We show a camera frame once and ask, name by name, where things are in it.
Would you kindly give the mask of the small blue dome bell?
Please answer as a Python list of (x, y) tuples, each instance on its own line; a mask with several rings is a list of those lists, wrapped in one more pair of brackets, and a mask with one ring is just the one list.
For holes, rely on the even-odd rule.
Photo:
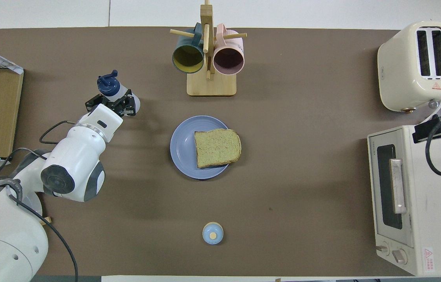
[(224, 230), (218, 222), (207, 223), (202, 230), (202, 238), (209, 245), (216, 245), (222, 241)]

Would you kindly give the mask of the blue round plate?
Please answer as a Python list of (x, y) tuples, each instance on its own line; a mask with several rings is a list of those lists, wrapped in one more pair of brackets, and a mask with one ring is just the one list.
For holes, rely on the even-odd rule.
[(224, 172), (227, 164), (197, 167), (194, 133), (217, 129), (227, 130), (228, 127), (219, 119), (206, 115), (190, 117), (178, 125), (172, 134), (169, 148), (172, 161), (181, 173), (193, 179), (206, 180)]

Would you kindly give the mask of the wooden mug tree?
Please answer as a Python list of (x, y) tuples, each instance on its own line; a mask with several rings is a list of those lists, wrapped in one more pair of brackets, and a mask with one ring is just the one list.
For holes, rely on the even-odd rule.
[[(203, 31), (203, 52), (204, 65), (196, 73), (186, 73), (186, 91), (190, 96), (233, 96), (237, 92), (236, 75), (224, 75), (215, 70), (213, 66), (214, 43), (216, 40), (216, 29), (213, 21), (213, 5), (209, 0), (204, 0), (200, 7), (200, 19)], [(170, 30), (171, 34), (177, 36), (193, 37), (192, 33), (179, 30)], [(238, 33), (224, 36), (230, 38), (246, 38), (246, 33)]]

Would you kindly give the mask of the brown table mat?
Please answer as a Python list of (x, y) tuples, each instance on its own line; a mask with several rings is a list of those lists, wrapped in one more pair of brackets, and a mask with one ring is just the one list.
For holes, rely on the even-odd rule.
[[(87, 203), (43, 195), (81, 275), (404, 276), (376, 255), (366, 137), (419, 123), (389, 111), (377, 50), (396, 30), (246, 29), (229, 98), (193, 98), (171, 62), (168, 27), (0, 30), (0, 55), (25, 70), (15, 147), (78, 120), (99, 75), (140, 99), (101, 155), (106, 180)], [(213, 116), (237, 131), (238, 162), (215, 178), (181, 173), (176, 127)], [(216, 245), (202, 238), (218, 222)]]

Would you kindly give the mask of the translucent squeeze bottle blue cap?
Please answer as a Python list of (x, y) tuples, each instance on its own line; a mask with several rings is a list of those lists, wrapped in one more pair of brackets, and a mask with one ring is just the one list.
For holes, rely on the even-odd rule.
[[(127, 91), (127, 87), (122, 85), (117, 79), (118, 71), (113, 70), (111, 73), (99, 76), (97, 79), (97, 88), (100, 94), (103, 94), (111, 101), (115, 101), (122, 97)], [(137, 98), (137, 112), (140, 109), (140, 100)]]

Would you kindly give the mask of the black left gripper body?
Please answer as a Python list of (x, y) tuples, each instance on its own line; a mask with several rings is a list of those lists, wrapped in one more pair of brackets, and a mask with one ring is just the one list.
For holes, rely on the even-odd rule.
[(125, 98), (119, 98), (115, 101), (111, 101), (108, 98), (102, 98), (102, 104), (111, 109), (115, 114), (124, 115), (125, 114)]

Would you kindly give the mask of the toasted bread slice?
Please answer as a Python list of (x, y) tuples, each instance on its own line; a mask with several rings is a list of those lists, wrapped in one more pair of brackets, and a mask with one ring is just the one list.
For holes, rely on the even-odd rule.
[(198, 168), (227, 165), (240, 159), (241, 141), (234, 130), (195, 131), (194, 141)]

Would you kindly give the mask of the cream two-slot toaster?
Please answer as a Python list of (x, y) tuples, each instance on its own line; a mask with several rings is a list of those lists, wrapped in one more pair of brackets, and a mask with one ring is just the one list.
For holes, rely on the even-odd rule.
[(378, 48), (381, 102), (391, 111), (410, 112), (441, 101), (441, 22), (412, 23)]

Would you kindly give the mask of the dark teal mug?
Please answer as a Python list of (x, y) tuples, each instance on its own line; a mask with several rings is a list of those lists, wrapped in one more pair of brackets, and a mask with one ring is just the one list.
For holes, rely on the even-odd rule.
[(194, 28), (185, 32), (192, 33), (193, 37), (178, 36), (176, 48), (172, 53), (172, 63), (179, 71), (196, 73), (204, 65), (202, 24), (198, 22)]

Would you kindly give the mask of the pink mug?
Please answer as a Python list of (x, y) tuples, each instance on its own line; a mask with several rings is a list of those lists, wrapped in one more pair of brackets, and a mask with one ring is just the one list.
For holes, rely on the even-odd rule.
[(232, 34), (238, 34), (238, 32), (228, 30), (223, 23), (217, 25), (213, 66), (215, 70), (224, 75), (235, 75), (239, 73), (245, 63), (243, 39), (226, 39), (224, 37)]

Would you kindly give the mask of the white toaster oven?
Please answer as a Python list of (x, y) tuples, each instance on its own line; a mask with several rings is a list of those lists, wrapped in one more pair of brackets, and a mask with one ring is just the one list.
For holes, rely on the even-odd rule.
[(376, 254), (408, 273), (441, 277), (441, 175), (413, 125), (367, 136)]

